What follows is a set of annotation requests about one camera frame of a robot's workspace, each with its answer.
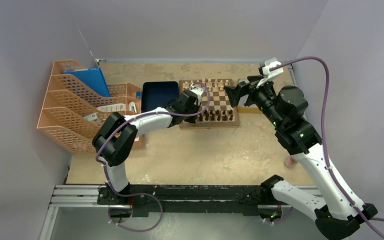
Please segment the dark back rank piece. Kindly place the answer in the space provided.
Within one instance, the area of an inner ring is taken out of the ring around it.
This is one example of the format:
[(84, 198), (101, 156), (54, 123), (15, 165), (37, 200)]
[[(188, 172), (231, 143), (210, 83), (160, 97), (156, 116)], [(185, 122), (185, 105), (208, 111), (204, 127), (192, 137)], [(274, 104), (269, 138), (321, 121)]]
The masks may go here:
[(209, 112), (207, 110), (205, 110), (203, 113), (203, 120), (205, 122), (207, 122), (209, 120), (209, 115), (210, 115)]

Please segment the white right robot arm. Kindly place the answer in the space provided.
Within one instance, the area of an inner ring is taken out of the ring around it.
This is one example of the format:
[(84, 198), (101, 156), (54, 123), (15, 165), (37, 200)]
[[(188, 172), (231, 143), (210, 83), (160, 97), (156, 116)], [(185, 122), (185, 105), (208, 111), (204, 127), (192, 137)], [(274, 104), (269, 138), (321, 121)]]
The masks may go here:
[(278, 93), (273, 82), (261, 86), (247, 82), (244, 93), (246, 105), (255, 104), (275, 127), (280, 145), (300, 163), (309, 174), (321, 196), (309, 194), (288, 183), (283, 177), (273, 175), (261, 183), (260, 196), (268, 204), (283, 202), (311, 218), (329, 240), (343, 240), (355, 233), (364, 219), (372, 219), (377, 213), (371, 203), (355, 199), (350, 203), (337, 183), (344, 183), (337, 169), (324, 155), (323, 141), (317, 130), (304, 117), (308, 102), (296, 86), (287, 85)]

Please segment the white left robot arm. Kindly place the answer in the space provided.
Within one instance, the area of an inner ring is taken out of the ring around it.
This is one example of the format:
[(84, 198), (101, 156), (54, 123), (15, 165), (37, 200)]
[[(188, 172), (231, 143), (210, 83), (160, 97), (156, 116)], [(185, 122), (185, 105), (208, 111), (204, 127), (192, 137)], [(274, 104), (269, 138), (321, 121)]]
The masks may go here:
[(129, 193), (125, 161), (129, 157), (137, 137), (160, 129), (168, 129), (183, 121), (196, 123), (198, 115), (209, 107), (204, 97), (210, 97), (208, 87), (202, 82), (193, 83), (164, 106), (134, 115), (111, 113), (92, 140), (96, 150), (95, 160), (103, 167), (109, 197), (118, 205), (126, 203)]

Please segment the row of light chess pieces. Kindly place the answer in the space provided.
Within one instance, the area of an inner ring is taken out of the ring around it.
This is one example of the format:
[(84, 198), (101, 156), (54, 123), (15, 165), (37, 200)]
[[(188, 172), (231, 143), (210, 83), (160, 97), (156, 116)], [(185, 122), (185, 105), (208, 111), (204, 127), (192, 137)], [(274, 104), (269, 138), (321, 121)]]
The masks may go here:
[(223, 92), (225, 86), (233, 84), (231, 78), (205, 78), (205, 79), (187, 79), (178, 82), (180, 90), (189, 89), (195, 83), (203, 83), (210, 92)]

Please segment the wooden chess board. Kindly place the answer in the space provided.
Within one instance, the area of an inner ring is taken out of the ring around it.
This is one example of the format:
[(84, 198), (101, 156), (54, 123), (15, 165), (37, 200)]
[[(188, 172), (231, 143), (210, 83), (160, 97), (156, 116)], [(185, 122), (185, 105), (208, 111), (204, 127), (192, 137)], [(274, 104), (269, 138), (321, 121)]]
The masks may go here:
[[(239, 114), (237, 112), (237, 109), (235, 107), (230, 106), (230, 102), (228, 99), (228, 96), (225, 92), (210, 92), (210, 97), (207, 97), (204, 95), (202, 97), (202, 107), (205, 107), (207, 102), (209, 102), (209, 106), (206, 109), (208, 113), (210, 110), (214, 111), (215, 115), (215, 121), (211, 121), (211, 115), (209, 115), (209, 120), (208, 121), (203, 121), (198, 122), (196, 119), (196, 123), (188, 123), (186, 121), (183, 121), (180, 125), (180, 129), (192, 129), (192, 128), (237, 128), (239, 126)], [(216, 115), (216, 110), (220, 110), (221, 115), (221, 121), (217, 121), (217, 115)], [(226, 110), (227, 114), (226, 116), (228, 117), (227, 121), (223, 121), (223, 110)], [(233, 120), (229, 120), (229, 110), (233, 110)]]

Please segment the gold metal tin tray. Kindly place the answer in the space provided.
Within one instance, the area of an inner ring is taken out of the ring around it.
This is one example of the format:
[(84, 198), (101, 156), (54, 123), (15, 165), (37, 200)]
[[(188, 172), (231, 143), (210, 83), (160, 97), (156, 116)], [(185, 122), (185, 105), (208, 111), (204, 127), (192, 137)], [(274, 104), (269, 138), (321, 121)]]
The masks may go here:
[(239, 113), (244, 114), (261, 114), (261, 111), (259, 108), (253, 103), (251, 105), (246, 105), (246, 102), (253, 93), (253, 90), (251, 89), (249, 92), (247, 92), (245, 95), (242, 95), (238, 100), (237, 105), (237, 111)]

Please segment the dark blue tin box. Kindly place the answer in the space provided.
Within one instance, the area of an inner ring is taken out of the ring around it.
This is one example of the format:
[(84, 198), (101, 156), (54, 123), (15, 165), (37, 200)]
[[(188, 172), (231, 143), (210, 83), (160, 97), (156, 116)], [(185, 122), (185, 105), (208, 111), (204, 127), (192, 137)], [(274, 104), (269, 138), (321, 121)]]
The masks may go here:
[(142, 85), (141, 111), (148, 112), (179, 97), (176, 81), (153, 81)]

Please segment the orange plastic basket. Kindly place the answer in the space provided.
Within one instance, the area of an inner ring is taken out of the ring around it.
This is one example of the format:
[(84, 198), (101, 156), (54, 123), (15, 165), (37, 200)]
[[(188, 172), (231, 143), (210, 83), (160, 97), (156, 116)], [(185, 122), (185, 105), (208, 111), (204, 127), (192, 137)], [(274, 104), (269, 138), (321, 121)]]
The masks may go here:
[(119, 113), (125, 116), (142, 112), (142, 102), (137, 96), (142, 92), (140, 87), (131, 83), (109, 84), (106, 91), (107, 95), (96, 93), (89, 96), (89, 103), (96, 109), (95, 114), (98, 118), (94, 131), (90, 133), (90, 139), (98, 133), (110, 114)]

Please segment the pink capped bottle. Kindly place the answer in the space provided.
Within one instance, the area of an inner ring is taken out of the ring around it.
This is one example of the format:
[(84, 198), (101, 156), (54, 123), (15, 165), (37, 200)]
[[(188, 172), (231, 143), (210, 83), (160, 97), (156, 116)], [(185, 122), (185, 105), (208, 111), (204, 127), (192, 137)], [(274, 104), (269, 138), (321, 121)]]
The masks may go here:
[(296, 164), (298, 163), (298, 161), (293, 157), (293, 156), (288, 156), (285, 160), (284, 160), (284, 165), (286, 168), (293, 168)]

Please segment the blue folder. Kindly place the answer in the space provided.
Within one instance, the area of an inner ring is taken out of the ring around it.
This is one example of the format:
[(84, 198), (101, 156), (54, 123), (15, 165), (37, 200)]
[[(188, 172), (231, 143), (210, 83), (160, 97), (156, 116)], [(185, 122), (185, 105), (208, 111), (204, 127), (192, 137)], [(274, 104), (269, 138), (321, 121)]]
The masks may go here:
[(111, 96), (100, 67), (65, 70), (63, 73), (75, 76), (102, 97)]

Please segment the orange plastic file rack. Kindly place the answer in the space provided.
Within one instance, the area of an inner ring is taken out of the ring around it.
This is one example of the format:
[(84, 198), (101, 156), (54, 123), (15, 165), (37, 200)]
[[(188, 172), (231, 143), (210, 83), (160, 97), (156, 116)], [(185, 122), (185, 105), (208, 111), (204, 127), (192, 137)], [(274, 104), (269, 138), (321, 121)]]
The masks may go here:
[(122, 103), (127, 85), (110, 84), (109, 97), (100, 96), (66, 70), (79, 70), (76, 60), (56, 60), (49, 77), (36, 128), (72, 154), (93, 152), (92, 139), (99, 126), (85, 116), (97, 113), (100, 106)]

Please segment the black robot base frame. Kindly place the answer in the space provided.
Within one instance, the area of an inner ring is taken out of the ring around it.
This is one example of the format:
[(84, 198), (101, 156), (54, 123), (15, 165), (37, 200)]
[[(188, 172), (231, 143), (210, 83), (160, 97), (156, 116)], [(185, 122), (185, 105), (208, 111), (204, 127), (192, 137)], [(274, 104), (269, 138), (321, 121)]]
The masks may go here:
[(242, 214), (272, 221), (288, 213), (288, 206), (266, 195), (260, 185), (129, 184), (125, 190), (134, 196), (118, 197), (107, 186), (100, 186), (97, 204), (126, 206), (134, 217), (163, 211)]

